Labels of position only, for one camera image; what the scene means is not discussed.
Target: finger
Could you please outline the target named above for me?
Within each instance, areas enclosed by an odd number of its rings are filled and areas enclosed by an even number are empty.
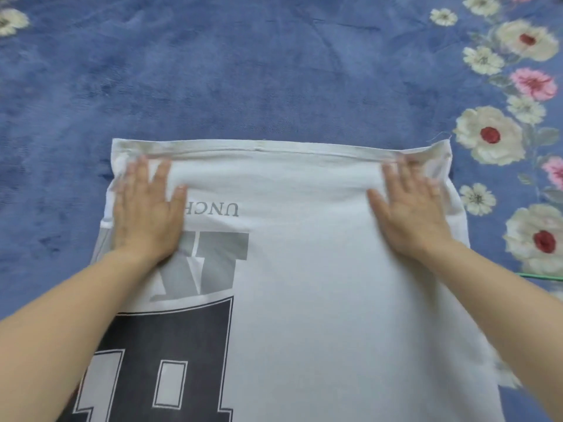
[[[403,194],[403,186],[401,185],[397,172],[392,165],[384,162],[382,165],[382,170],[384,172],[387,194],[389,195],[389,200],[392,203]]]
[[[184,222],[184,209],[186,208],[187,185],[176,187],[170,201],[170,214],[173,220]]]
[[[119,223],[123,217],[123,192],[125,190],[125,184],[122,179],[116,180],[116,186],[114,187],[115,200],[113,202],[113,219],[114,223]]]
[[[127,172],[125,173],[125,190],[124,190],[124,204],[127,206],[135,194],[135,180],[137,176],[137,162],[132,161],[127,165]]]
[[[137,162],[137,176],[135,178],[135,192],[144,195],[149,187],[149,161],[142,155]]]
[[[401,184],[405,192],[412,192],[414,190],[413,177],[409,164],[406,162],[404,156],[400,156],[397,160],[398,176],[401,179]]]
[[[428,187],[428,192],[430,194],[430,197],[433,199],[433,201],[439,205],[440,207],[442,206],[442,191],[440,190],[440,184],[436,179],[427,179],[427,187]]]
[[[125,191],[125,183],[123,179],[118,179],[116,182],[115,191],[115,200],[113,203],[113,248],[116,249],[122,245],[124,240],[124,231],[125,225],[123,222],[124,217],[124,191]]]
[[[416,160],[410,160],[409,166],[411,168],[411,176],[413,179],[414,191],[425,196],[430,196],[430,194],[428,193],[428,188],[426,187],[426,181],[422,174],[422,167],[420,166],[420,163],[417,162]]]
[[[377,221],[383,222],[387,220],[389,216],[389,205],[381,194],[371,189],[368,190],[366,194],[368,196],[369,206],[372,208],[372,212],[376,216]]]
[[[164,160],[158,165],[157,172],[154,174],[150,184],[150,195],[154,201],[164,201],[166,199],[166,181],[171,165],[172,162],[170,160]]]

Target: left hand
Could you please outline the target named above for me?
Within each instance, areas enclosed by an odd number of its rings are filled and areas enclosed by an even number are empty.
[[[176,250],[184,226],[187,186],[178,186],[171,201],[166,201],[171,164],[170,160],[161,162],[152,182],[145,156],[128,164],[125,178],[116,186],[114,249],[128,250],[153,264]]]

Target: white flower pattern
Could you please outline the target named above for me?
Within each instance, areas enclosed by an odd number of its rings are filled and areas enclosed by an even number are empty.
[[[501,9],[497,0],[463,0],[463,5],[478,16],[492,16]]]
[[[457,119],[456,141],[475,160],[503,166],[525,157],[522,128],[492,106],[465,110]]]
[[[479,46],[476,49],[466,47],[463,49],[463,54],[463,62],[478,74],[498,74],[504,66],[503,58],[488,47]]]
[[[430,20],[436,25],[453,26],[457,23],[458,17],[450,9],[432,9]]]
[[[491,213],[496,205],[495,196],[482,183],[474,183],[472,187],[463,185],[459,193],[466,210],[475,216]]]
[[[523,19],[503,23],[496,36],[504,48],[534,61],[546,61],[559,51],[559,41],[547,28],[532,26]]]
[[[519,121],[526,124],[541,123],[547,113],[543,105],[526,95],[509,96],[507,109]]]
[[[518,209],[506,222],[506,251],[526,273],[563,276],[563,216],[548,204]]]
[[[25,13],[16,9],[0,10],[0,37],[16,34],[18,29],[29,26],[29,19]]]

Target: green cord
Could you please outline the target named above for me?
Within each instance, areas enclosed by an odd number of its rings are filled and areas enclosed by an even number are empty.
[[[535,275],[535,274],[524,274],[523,272],[517,272],[520,277],[538,278],[540,280],[550,280],[550,281],[562,281],[563,277],[552,277],[549,275]]]

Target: forearm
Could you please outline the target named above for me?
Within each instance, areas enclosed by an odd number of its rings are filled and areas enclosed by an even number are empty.
[[[0,322],[2,420],[55,420],[151,261],[114,250]]]
[[[563,420],[563,304],[463,244],[431,246],[420,258],[556,421]]]

